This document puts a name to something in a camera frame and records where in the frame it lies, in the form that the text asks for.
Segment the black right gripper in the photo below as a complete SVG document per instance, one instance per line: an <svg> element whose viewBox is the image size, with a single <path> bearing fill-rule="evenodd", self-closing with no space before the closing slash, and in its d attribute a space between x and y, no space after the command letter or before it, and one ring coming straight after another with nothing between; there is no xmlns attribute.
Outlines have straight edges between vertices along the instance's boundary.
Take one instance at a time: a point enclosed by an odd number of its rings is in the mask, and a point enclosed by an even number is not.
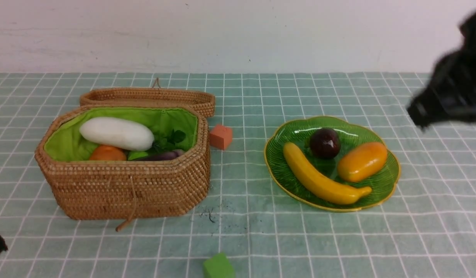
<svg viewBox="0 0 476 278"><path fill-rule="evenodd" d="M442 56L406 111L424 130L440 122L476 123L476 11L459 26L462 46Z"/></svg>

